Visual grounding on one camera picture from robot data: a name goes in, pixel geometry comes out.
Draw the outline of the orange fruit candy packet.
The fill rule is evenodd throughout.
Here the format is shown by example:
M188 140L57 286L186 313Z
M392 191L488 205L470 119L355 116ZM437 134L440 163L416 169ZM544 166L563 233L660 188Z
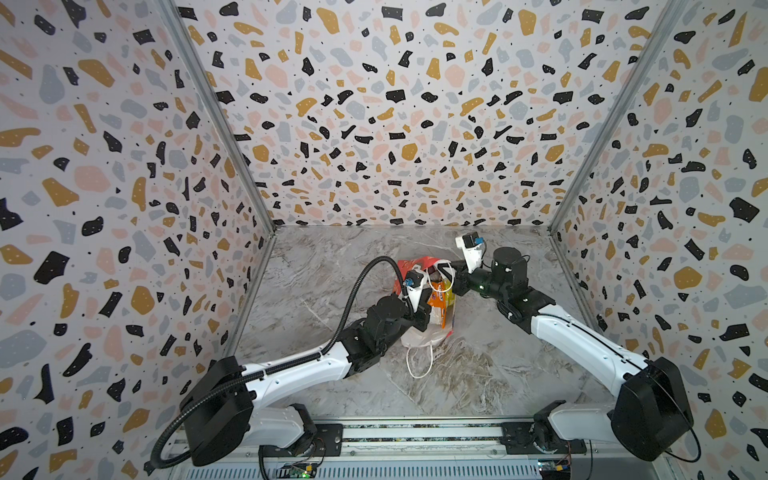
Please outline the orange fruit candy packet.
M428 300L431 307L430 323L446 329L449 320L449 309L455 303L455 295L452 291L452 284L449 280L443 279L439 282L430 282L432 293Z

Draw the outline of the red paper gift bag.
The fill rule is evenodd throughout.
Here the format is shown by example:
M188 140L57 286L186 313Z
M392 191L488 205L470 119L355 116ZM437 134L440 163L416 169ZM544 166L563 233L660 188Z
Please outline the red paper gift bag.
M455 269L451 266L451 263L447 259L438 259L435 257L420 257L415 260L398 260L398 268L403 275L404 282L406 273L411 270L415 265L419 265L429 276L429 286L422 294L421 300L429 300L432 293L432 287L430 282L439 282L443 279L447 279L453 284L455 280ZM396 287L395 291L402 294L407 299L405 287ZM437 325L430 323L424 332L418 331L415 328L410 328L400 338L402 345L406 348L406 367L409 375L413 379L422 379L426 377L432 370L434 365L434 348L447 339L453 333L453 319L455 313L455 303L449 309L449 320L446 329L442 329ZM429 352L429 364L425 371L422 373L415 373L411 366L411 352L417 349L426 348Z

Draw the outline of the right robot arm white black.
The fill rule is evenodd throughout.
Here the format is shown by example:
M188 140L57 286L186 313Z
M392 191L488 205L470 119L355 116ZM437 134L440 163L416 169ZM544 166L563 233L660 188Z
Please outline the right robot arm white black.
M536 412L529 436L542 452L559 443L611 442L643 461L653 461L693 431L694 419L678 367L649 360L608 340L533 288L526 257L516 248L494 251L484 263L484 240L475 233L456 240L463 259L453 263L452 290L492 299L523 332L556 347L595 377L612 395L607 403L554 401Z

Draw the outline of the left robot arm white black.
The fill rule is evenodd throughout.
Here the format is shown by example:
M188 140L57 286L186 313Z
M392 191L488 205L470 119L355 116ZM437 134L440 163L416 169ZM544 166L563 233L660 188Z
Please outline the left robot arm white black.
M346 379L376 365L411 328L425 331L429 291L381 298L366 316L345 327L329 352L319 347L279 361L240 365L230 356L215 363L182 400L182 421L192 464L212 464L256 432L256 412L309 387Z

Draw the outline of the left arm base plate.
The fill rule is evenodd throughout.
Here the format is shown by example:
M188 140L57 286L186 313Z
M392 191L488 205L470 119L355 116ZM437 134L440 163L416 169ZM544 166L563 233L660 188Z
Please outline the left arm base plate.
M279 448L266 446L266 458L299 460L305 457L339 457L342 452L344 426L342 423L321 423L316 431L303 435L291 446Z

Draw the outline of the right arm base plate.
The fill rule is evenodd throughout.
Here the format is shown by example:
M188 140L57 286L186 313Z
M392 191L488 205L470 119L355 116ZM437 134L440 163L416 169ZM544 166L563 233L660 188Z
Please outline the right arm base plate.
M587 454L583 440L562 440L540 422L512 421L501 424L500 443L508 455Z

